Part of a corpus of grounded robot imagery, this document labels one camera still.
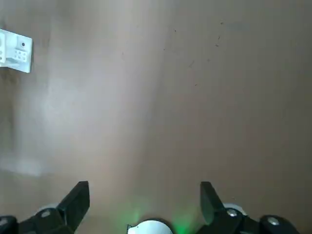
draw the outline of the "brown floor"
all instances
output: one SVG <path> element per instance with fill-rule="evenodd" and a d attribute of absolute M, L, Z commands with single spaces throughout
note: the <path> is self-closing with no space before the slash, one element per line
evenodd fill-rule
<path fill-rule="evenodd" d="M 202 224 L 199 183 L 312 231 L 309 0 L 10 0 L 30 74 L 0 72 L 0 211 L 20 219 L 79 180 L 79 233 L 145 217 Z"/>

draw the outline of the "green light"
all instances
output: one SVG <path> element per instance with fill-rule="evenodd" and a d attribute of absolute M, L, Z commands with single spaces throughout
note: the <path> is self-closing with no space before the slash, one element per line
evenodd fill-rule
<path fill-rule="evenodd" d="M 191 234 L 194 232 L 194 227 L 197 225 L 197 208 L 186 209 L 173 219 L 172 225 L 176 234 Z"/>

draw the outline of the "metal screw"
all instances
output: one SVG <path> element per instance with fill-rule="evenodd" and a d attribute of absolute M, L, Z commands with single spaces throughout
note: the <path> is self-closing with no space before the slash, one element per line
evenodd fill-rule
<path fill-rule="evenodd" d="M 8 220 L 6 218 L 0 219 L 0 226 L 7 224 Z"/>
<path fill-rule="evenodd" d="M 268 222 L 271 223 L 274 226 L 279 225 L 278 220 L 276 218 L 274 218 L 274 217 L 268 217 Z"/>
<path fill-rule="evenodd" d="M 228 209 L 227 213 L 228 213 L 228 215 L 231 216 L 231 217 L 237 216 L 236 210 L 233 210 L 233 209 Z"/>
<path fill-rule="evenodd" d="M 50 211 L 45 211 L 45 212 L 43 212 L 42 214 L 41 214 L 41 217 L 42 218 L 45 218 L 45 217 L 47 217 L 47 216 L 49 216 L 50 215 Z"/>

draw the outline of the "white circular sensor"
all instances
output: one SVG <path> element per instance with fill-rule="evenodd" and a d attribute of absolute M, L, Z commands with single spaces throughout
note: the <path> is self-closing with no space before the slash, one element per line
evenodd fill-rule
<path fill-rule="evenodd" d="M 160 221 L 147 220 L 129 228 L 127 234 L 172 234 L 172 231 Z"/>

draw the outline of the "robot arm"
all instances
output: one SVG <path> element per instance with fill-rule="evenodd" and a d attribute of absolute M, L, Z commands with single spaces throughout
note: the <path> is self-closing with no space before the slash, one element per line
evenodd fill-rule
<path fill-rule="evenodd" d="M 20 223 L 13 216 L 0 216 L 0 234 L 73 234 L 89 207 L 89 183 L 82 181 L 56 208 L 43 209 Z"/>

